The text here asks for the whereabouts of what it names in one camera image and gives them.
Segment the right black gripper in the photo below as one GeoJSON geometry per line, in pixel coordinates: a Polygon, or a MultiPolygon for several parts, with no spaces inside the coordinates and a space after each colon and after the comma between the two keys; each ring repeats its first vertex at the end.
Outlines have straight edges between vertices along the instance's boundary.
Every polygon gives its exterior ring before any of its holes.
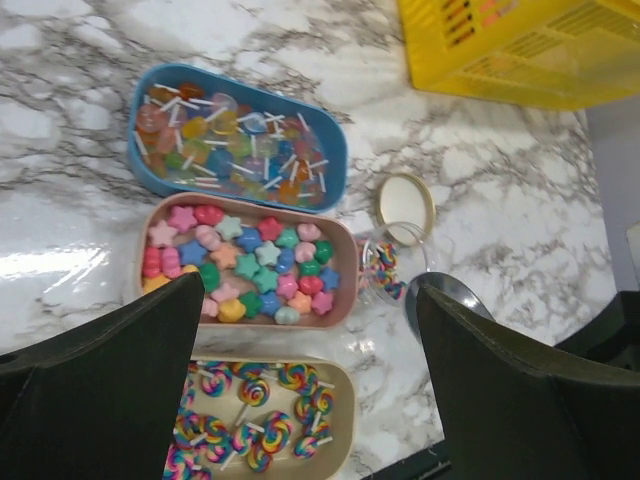
{"type": "Polygon", "coordinates": [[[638,291],[618,292],[589,324],[556,348],[598,363],[638,370],[639,296],[638,291]]]}

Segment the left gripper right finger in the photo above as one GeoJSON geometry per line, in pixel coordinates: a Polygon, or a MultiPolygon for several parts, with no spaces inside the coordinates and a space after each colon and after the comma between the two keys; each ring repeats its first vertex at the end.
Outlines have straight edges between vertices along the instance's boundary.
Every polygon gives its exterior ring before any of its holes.
{"type": "Polygon", "coordinates": [[[635,479],[639,369],[564,352],[432,286],[417,317],[458,479],[635,479]]]}

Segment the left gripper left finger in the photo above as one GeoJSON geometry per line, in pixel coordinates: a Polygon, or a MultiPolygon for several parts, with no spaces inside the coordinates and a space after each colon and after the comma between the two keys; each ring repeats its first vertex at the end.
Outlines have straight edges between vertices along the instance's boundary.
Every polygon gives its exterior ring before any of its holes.
{"type": "Polygon", "coordinates": [[[184,274],[2,355],[2,478],[161,478],[203,297],[184,274]]]}

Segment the beige tray rainbow lollipops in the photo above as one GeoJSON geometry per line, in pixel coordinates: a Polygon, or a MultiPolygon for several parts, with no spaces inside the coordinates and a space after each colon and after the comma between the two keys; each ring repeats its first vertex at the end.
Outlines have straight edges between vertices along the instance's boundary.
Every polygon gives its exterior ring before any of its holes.
{"type": "Polygon", "coordinates": [[[166,479],[334,479],[354,438],[346,371],[313,357],[192,357],[166,479]]]}

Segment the pink tray star candies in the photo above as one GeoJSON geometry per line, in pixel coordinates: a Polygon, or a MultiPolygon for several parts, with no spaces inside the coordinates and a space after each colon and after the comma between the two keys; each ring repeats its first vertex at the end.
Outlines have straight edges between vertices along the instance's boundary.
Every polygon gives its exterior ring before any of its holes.
{"type": "Polygon", "coordinates": [[[195,272],[204,326],[322,330],[356,303],[357,254],[336,220],[183,193],[146,221],[135,284],[147,294],[195,272]]]}

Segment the blue tray clear lollipops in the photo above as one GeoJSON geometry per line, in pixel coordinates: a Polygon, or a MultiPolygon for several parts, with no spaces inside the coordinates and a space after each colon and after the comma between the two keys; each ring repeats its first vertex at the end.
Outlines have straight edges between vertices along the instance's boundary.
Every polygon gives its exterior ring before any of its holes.
{"type": "Polygon", "coordinates": [[[346,190],[346,137],[330,114],[185,64],[139,80],[128,158],[162,197],[203,193],[316,214],[346,190]]]}

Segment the clear glass jar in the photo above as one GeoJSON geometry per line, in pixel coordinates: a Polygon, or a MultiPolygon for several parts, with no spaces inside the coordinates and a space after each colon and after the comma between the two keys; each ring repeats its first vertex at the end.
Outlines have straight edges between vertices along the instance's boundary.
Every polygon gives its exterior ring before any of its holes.
{"type": "Polygon", "coordinates": [[[415,223],[383,223],[356,240],[358,299],[364,305],[401,307],[411,281],[436,269],[438,252],[429,233],[415,223]]]}

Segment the yellow plastic basket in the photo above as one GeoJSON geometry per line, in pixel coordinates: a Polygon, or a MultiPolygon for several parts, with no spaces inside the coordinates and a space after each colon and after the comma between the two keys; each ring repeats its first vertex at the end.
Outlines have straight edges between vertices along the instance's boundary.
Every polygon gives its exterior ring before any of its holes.
{"type": "Polygon", "coordinates": [[[551,110],[639,92],[636,1],[402,1],[422,91],[551,110]]]}

